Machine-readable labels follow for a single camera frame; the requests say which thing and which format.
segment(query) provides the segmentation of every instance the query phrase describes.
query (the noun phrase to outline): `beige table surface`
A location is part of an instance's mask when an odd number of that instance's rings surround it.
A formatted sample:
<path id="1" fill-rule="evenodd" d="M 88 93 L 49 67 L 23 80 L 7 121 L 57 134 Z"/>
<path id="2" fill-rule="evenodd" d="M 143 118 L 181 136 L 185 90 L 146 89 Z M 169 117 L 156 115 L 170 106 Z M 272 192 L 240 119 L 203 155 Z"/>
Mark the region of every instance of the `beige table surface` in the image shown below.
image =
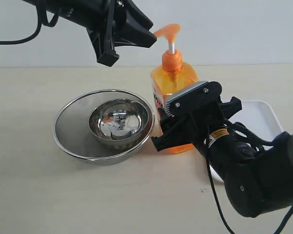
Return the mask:
<path id="1" fill-rule="evenodd" d="M 57 112 L 88 91 L 134 91 L 153 105 L 152 68 L 0 69 L 0 234 L 227 233 L 196 151 L 157 153 L 148 141 L 129 160 L 84 164 L 52 136 Z M 198 66 L 201 80 L 223 85 L 223 98 L 268 102 L 293 133 L 293 65 Z M 217 185 L 237 234 L 273 233 L 287 210 L 243 218 Z M 293 234 L 293 217 L 284 233 Z"/>

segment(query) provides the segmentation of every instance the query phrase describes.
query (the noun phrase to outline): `orange soap bottle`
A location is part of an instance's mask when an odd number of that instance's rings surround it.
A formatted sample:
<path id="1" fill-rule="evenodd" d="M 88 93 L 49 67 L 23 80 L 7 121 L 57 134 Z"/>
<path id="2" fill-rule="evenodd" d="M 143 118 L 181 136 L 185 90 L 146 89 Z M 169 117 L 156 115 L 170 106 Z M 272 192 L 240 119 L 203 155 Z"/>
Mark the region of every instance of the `orange soap bottle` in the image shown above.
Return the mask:
<path id="1" fill-rule="evenodd" d="M 165 98 L 199 80 L 195 70 L 182 61 L 181 52 L 175 50 L 174 42 L 179 31 L 180 25 L 169 24 L 154 33 L 156 37 L 164 36 L 168 40 L 168 50 L 162 56 L 162 65 L 151 72 L 158 119 L 158 108 L 163 108 Z M 188 144 L 169 148 L 168 151 L 178 154 L 192 148 L 193 145 Z"/>

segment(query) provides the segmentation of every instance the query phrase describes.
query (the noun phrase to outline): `small metal bowl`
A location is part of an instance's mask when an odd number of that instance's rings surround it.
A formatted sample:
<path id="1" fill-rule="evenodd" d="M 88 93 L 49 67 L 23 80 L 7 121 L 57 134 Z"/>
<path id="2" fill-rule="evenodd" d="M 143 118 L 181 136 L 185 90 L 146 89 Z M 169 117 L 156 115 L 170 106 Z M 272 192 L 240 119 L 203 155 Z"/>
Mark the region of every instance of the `small metal bowl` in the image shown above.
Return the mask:
<path id="1" fill-rule="evenodd" d="M 121 118 L 123 114 L 127 114 L 125 119 Z M 125 125 L 109 133 L 102 123 L 110 120 Z M 95 165 L 111 165 L 141 148 L 154 121 L 151 107 L 142 97 L 124 90 L 98 90 L 77 97 L 60 110 L 53 136 L 66 153 Z M 132 129 L 125 129 L 127 124 Z"/>
<path id="2" fill-rule="evenodd" d="M 149 121 L 142 103 L 118 98 L 98 106 L 89 117 L 97 141 L 117 150 L 129 149 L 139 141 Z"/>

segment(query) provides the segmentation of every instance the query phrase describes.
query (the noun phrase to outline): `metal colander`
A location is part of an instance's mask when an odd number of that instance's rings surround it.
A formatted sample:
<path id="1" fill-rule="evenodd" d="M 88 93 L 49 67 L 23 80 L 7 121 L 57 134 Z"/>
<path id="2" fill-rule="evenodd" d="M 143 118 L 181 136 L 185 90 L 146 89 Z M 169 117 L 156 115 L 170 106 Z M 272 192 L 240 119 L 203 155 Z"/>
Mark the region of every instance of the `metal colander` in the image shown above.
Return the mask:
<path id="1" fill-rule="evenodd" d="M 147 124 L 143 133 L 129 149 L 106 147 L 95 139 L 89 127 L 89 118 L 97 107 L 120 98 L 136 101 L 147 110 Z M 136 152 L 148 139 L 153 126 L 154 114 L 142 97 L 123 90 L 99 90 L 72 100 L 60 110 L 54 126 L 54 139 L 62 150 L 72 156 L 109 165 L 124 161 Z"/>

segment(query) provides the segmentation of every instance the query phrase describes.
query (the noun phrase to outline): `white plate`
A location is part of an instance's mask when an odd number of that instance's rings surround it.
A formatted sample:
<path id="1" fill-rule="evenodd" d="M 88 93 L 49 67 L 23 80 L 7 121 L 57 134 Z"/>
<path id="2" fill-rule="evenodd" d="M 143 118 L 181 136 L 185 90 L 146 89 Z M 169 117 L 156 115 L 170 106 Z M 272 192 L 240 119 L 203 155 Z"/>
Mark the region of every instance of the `white plate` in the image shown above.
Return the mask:
<path id="1" fill-rule="evenodd" d="M 231 122 L 241 122 L 260 138 L 272 141 L 283 129 L 271 106 L 263 101 L 243 100 L 242 110 L 230 118 Z M 212 177 L 220 182 L 223 180 L 210 167 Z"/>

